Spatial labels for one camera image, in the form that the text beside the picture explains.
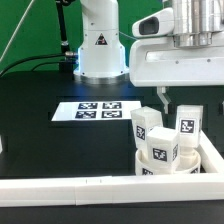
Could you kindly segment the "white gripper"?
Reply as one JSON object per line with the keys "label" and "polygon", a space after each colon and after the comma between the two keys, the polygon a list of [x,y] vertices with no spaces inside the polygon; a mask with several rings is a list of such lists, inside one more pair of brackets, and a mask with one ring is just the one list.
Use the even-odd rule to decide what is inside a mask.
{"label": "white gripper", "polygon": [[138,40],[130,50],[129,72],[134,86],[157,87],[168,114],[171,99],[164,86],[224,85],[224,35],[196,48],[176,48],[171,37]]}

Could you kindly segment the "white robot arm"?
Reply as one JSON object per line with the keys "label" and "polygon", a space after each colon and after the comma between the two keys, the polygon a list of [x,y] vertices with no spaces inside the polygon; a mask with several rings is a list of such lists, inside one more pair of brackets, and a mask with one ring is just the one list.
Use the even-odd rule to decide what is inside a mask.
{"label": "white robot arm", "polygon": [[133,24],[129,56],[119,41],[117,0],[80,1],[79,79],[128,74],[136,87],[155,87],[164,105],[168,87],[224,85],[224,0],[162,0],[162,10]]}

